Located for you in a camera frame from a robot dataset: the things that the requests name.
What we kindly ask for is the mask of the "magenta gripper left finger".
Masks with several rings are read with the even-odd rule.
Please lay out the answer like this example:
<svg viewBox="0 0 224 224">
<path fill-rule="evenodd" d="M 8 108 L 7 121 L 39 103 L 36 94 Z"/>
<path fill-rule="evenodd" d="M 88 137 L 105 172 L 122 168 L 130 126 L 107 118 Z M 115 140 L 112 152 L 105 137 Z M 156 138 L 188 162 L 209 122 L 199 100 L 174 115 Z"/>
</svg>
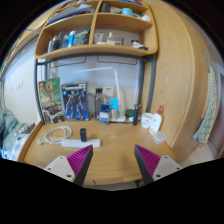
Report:
<svg viewBox="0 0 224 224">
<path fill-rule="evenodd" d="M 58 156 L 44 168 L 56 176 L 82 186 L 93 156 L 93 146 L 88 145 L 65 157 Z"/>
</svg>

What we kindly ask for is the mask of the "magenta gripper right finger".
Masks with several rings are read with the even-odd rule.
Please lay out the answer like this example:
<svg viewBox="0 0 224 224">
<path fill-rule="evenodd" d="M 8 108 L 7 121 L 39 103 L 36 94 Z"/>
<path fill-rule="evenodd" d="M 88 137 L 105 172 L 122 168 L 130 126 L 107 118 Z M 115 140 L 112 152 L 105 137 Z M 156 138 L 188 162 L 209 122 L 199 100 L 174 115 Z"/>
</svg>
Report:
<svg viewBox="0 0 224 224">
<path fill-rule="evenodd" d="M 168 155 L 159 156 L 140 145 L 135 145 L 134 155 L 145 185 L 182 169 Z"/>
</svg>

